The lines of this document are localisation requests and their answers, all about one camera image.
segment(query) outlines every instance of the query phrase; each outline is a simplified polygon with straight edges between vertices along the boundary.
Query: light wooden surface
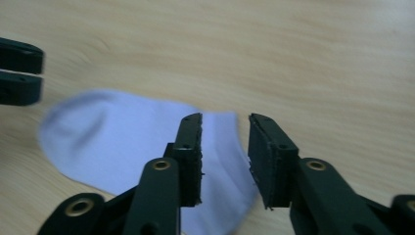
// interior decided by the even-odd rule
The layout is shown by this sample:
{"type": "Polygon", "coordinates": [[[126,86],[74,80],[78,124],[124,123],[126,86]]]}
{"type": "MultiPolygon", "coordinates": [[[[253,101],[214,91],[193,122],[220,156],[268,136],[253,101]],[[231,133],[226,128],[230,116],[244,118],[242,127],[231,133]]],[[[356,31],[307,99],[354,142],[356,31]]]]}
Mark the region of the light wooden surface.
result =
{"type": "MultiPolygon", "coordinates": [[[[0,107],[0,233],[35,234],[62,200],[99,192],[36,140],[54,104],[95,87],[235,111],[245,148],[248,115],[270,116],[357,193],[414,194],[414,13],[413,0],[0,1],[0,37],[47,55],[42,101],[0,107]]],[[[293,233],[288,210],[259,201],[236,232],[293,233]]]]}

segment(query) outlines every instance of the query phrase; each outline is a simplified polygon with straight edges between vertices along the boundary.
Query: wooden table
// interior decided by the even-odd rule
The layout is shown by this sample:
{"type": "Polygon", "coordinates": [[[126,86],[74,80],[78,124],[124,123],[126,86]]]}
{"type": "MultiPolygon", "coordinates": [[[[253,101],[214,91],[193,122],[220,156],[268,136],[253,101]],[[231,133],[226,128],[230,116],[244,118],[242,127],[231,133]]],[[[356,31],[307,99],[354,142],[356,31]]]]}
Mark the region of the wooden table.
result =
{"type": "MultiPolygon", "coordinates": [[[[415,1],[3,0],[0,37],[42,48],[42,101],[0,107],[0,233],[35,234],[62,200],[99,192],[40,150],[57,102],[107,87],[274,118],[384,205],[415,191],[415,1]]],[[[260,199],[236,234],[293,234],[260,199]]]]}

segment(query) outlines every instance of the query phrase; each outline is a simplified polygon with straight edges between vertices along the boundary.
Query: bolt hole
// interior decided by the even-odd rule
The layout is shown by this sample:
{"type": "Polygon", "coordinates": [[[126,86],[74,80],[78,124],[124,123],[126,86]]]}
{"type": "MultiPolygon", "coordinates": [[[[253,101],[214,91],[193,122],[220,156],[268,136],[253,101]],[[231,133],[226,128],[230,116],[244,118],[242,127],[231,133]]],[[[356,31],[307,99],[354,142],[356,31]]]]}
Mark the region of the bolt hole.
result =
{"type": "Polygon", "coordinates": [[[69,204],[65,210],[65,214],[70,217],[77,217],[91,211],[93,207],[94,201],[88,198],[81,198],[69,204]]]}
{"type": "Polygon", "coordinates": [[[153,164],[153,168],[157,170],[164,170],[170,167],[170,163],[166,161],[158,161],[153,164]]]}
{"type": "Polygon", "coordinates": [[[31,55],[31,54],[33,54],[32,51],[22,51],[22,53],[25,54],[25,55],[31,55]]]}
{"type": "Polygon", "coordinates": [[[415,200],[409,201],[407,203],[407,206],[413,211],[415,212],[415,200]]]}
{"type": "Polygon", "coordinates": [[[372,229],[370,229],[368,226],[360,223],[354,223],[353,224],[353,230],[359,234],[359,235],[374,235],[372,229]]]}
{"type": "Polygon", "coordinates": [[[159,230],[159,226],[156,223],[148,222],[141,227],[142,235],[155,235],[159,230]]]}
{"type": "Polygon", "coordinates": [[[315,170],[325,170],[326,166],[318,161],[307,162],[307,166],[315,170]]]}

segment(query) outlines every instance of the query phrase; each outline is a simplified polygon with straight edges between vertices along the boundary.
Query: white sock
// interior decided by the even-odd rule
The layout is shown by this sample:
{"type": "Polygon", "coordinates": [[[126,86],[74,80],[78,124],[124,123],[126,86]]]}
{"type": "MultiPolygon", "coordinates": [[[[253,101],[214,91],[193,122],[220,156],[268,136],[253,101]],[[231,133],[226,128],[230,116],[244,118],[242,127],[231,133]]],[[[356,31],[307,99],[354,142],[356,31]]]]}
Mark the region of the white sock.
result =
{"type": "Polygon", "coordinates": [[[194,113],[203,114],[203,203],[182,208],[182,230],[189,235],[228,234],[257,193],[235,113],[97,89],[55,106],[42,121],[38,138],[62,174],[118,195],[138,184],[144,164],[162,157],[180,120],[194,113]]]}

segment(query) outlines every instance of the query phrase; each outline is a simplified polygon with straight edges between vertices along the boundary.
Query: sock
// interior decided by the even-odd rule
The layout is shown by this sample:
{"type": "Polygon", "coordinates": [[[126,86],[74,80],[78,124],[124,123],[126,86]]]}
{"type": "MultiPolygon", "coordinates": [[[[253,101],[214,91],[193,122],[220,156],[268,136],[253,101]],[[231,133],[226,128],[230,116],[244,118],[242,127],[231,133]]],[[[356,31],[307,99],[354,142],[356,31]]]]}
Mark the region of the sock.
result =
{"type": "Polygon", "coordinates": [[[233,112],[205,112],[108,89],[81,93],[43,119],[39,144],[65,176],[114,195],[136,186],[144,164],[161,158],[180,120],[203,114],[202,203],[181,209],[187,234],[229,234],[257,194],[233,112]]]}

